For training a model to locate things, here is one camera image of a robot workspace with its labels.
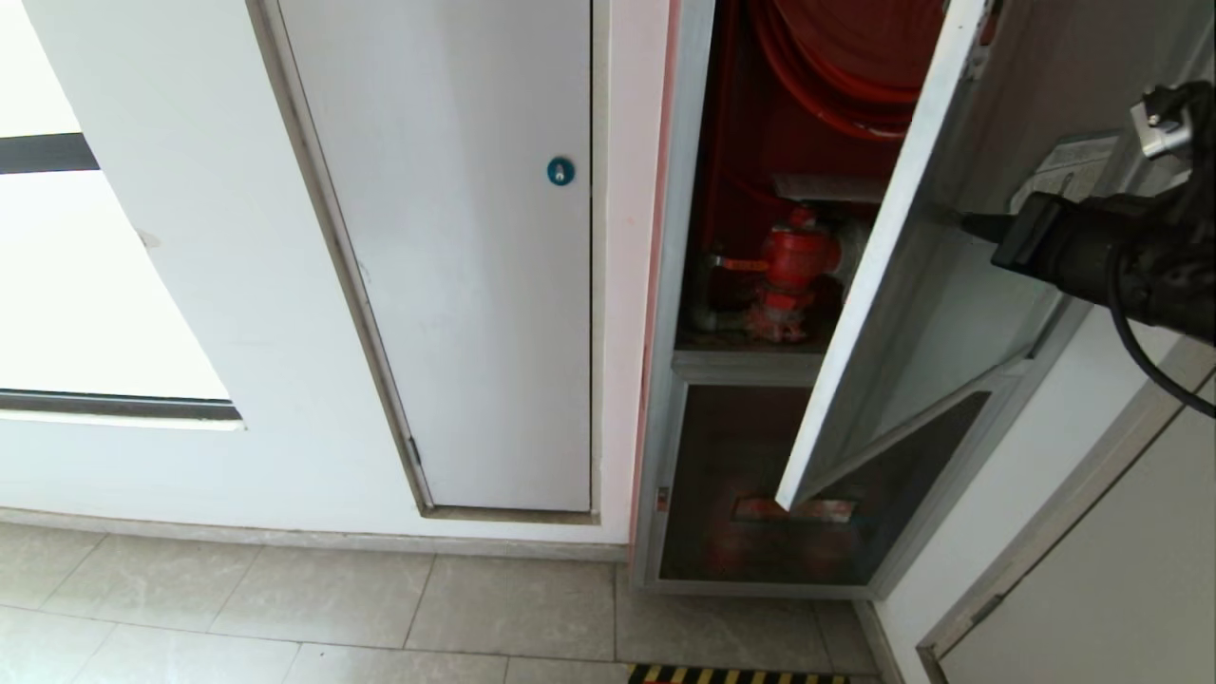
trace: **tile floor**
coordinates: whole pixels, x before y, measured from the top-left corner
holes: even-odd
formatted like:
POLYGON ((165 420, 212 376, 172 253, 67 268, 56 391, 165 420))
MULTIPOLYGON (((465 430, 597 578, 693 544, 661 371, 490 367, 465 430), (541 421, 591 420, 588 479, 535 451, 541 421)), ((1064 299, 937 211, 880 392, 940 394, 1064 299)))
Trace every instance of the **tile floor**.
POLYGON ((0 684, 625 684, 627 662, 879 684, 846 602, 637 594, 604 564, 0 523, 0 684))

